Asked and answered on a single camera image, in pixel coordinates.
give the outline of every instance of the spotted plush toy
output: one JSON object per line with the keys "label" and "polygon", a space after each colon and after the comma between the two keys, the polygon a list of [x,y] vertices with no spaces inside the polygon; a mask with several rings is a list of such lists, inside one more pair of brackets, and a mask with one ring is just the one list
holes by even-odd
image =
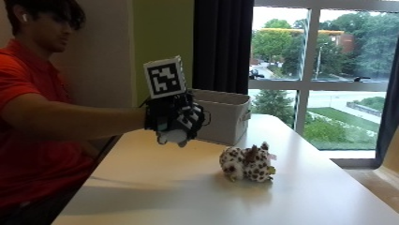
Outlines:
{"label": "spotted plush toy", "polygon": [[270,159],[274,158],[274,155],[270,154],[269,148],[268,143],[264,142],[261,148],[254,145],[248,149],[234,147],[225,149],[220,163],[225,175],[232,181],[245,177],[257,182],[273,179],[272,175],[276,174],[276,169],[270,166]]}
{"label": "spotted plush toy", "polygon": [[232,181],[245,177],[245,151],[241,148],[228,147],[220,157],[220,163],[225,175]]}

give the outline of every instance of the ear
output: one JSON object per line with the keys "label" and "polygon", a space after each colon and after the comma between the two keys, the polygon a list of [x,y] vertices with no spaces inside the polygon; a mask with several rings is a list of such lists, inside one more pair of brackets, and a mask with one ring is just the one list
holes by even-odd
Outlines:
{"label": "ear", "polygon": [[20,23],[27,23],[31,20],[31,15],[20,5],[15,5],[12,12]]}

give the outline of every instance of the man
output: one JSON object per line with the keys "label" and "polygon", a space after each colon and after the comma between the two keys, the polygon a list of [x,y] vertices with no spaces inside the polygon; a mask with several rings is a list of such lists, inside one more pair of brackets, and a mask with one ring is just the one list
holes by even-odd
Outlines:
{"label": "man", "polygon": [[71,104],[49,59],[85,22],[75,0],[6,6],[15,39],[0,50],[0,224],[51,224],[95,166],[87,140],[144,128],[149,110]]}

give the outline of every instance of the sidewalk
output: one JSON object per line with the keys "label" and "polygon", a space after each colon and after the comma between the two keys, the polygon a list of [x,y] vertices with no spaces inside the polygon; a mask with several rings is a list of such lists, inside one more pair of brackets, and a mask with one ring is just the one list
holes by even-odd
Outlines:
{"label": "sidewalk", "polygon": [[366,112],[361,112],[361,111],[357,111],[354,110],[353,108],[347,107],[347,106],[331,106],[333,109],[335,110],[339,110],[341,112],[345,112],[345,113],[349,113],[351,115],[355,115],[377,124],[381,124],[381,121],[382,121],[382,118],[375,116],[375,115],[371,115]]}

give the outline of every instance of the white box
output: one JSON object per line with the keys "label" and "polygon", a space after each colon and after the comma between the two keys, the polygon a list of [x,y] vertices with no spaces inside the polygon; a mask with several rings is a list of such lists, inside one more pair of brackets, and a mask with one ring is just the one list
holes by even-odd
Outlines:
{"label": "white box", "polygon": [[198,131],[197,139],[212,143],[236,145],[248,131],[250,96],[193,89],[194,102],[210,114],[210,123]]}

